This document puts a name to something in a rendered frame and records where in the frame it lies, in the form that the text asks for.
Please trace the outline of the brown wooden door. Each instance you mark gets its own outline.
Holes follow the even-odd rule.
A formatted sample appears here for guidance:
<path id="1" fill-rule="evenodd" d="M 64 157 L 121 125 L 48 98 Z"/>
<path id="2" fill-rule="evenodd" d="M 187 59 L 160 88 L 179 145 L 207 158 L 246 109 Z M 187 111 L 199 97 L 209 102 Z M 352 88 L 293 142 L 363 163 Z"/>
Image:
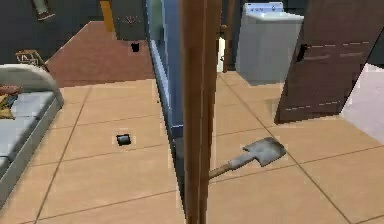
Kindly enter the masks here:
<path id="1" fill-rule="evenodd" d="M 206 224 L 222 0 L 180 0 L 186 224 Z"/>

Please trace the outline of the small black box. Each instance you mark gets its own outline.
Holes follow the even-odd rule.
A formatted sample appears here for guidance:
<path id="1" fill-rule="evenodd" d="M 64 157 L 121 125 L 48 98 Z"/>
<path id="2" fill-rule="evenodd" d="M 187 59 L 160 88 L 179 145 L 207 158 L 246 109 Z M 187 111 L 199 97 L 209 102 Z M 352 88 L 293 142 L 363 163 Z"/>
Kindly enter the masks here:
<path id="1" fill-rule="evenodd" d="M 117 135 L 116 139 L 119 146 L 129 145 L 131 143 L 129 134 Z"/>

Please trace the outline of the grey metal shovel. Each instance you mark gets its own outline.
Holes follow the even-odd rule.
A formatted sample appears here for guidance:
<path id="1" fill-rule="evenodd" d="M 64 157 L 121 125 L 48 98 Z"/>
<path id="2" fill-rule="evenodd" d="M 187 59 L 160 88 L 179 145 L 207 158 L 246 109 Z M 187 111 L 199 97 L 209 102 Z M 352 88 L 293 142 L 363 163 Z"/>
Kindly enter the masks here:
<path id="1" fill-rule="evenodd" d="M 286 154 L 285 147 L 273 137 L 266 137 L 250 143 L 244 146 L 243 150 L 243 154 L 211 170 L 209 172 L 209 178 L 213 179 L 228 171 L 237 170 L 254 160 L 256 160 L 261 167 L 265 167 Z"/>

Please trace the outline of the white washing machine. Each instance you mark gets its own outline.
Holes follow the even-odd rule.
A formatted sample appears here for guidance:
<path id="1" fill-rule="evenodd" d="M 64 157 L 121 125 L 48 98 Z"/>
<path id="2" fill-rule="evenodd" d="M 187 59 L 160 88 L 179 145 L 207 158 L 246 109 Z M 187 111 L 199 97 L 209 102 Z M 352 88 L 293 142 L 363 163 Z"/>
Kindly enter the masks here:
<path id="1" fill-rule="evenodd" d="M 250 85 L 285 81 L 304 17 L 282 2 L 245 3 L 235 68 Z"/>

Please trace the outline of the dark grey cabinet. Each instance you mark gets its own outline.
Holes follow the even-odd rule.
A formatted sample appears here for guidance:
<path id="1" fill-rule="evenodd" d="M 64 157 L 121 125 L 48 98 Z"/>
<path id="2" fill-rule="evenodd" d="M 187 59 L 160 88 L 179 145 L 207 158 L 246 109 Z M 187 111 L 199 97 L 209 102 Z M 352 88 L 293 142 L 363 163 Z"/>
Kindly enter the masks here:
<path id="1" fill-rule="evenodd" d="M 118 40 L 146 38 L 145 0 L 111 0 L 111 8 Z"/>

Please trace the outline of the dark brown room door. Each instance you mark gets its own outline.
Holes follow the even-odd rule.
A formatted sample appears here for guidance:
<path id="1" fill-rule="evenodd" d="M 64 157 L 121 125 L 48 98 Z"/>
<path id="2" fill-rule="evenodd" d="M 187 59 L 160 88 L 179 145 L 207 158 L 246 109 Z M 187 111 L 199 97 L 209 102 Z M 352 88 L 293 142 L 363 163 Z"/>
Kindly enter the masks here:
<path id="1" fill-rule="evenodd" d="M 339 114 L 383 30 L 384 0 L 308 0 L 274 122 Z"/>

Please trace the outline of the grey sofa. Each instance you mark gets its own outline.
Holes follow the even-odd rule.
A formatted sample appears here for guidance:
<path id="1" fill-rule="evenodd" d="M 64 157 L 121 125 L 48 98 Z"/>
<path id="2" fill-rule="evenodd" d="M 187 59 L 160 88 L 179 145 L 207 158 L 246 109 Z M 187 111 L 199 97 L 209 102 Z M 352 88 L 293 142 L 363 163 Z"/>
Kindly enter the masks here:
<path id="1" fill-rule="evenodd" d="M 33 65 L 0 65 L 0 85 L 21 89 L 10 107 L 13 119 L 0 119 L 1 209 L 63 107 L 64 99 L 53 77 Z"/>

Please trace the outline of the brown wooden stool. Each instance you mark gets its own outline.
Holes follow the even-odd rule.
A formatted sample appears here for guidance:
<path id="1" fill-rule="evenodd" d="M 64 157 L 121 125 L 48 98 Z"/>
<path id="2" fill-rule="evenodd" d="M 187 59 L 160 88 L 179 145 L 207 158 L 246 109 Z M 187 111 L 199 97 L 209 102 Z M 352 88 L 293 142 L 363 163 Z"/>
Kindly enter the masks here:
<path id="1" fill-rule="evenodd" d="M 29 64 L 46 69 L 46 64 L 37 50 L 20 50 L 15 53 L 15 56 L 21 64 Z"/>

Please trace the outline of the brown yellow cushion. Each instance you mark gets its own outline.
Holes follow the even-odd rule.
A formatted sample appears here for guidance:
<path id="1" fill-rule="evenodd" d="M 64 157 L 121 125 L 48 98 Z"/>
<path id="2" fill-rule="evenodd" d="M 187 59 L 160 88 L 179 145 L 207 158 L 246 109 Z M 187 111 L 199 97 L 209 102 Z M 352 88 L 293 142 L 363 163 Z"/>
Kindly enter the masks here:
<path id="1" fill-rule="evenodd" d="M 14 85 L 0 85 L 0 119 L 15 119 L 11 108 L 22 88 Z"/>

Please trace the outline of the orange post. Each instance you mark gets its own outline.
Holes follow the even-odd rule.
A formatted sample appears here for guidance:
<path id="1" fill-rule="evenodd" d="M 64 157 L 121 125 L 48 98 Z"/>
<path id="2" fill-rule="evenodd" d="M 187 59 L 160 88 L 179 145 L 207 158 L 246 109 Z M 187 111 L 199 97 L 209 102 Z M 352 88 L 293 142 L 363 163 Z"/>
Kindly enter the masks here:
<path id="1" fill-rule="evenodd" d="M 111 1 L 110 0 L 100 0 L 100 7 L 103 15 L 104 25 L 108 32 L 114 31 L 114 21 L 112 15 Z"/>

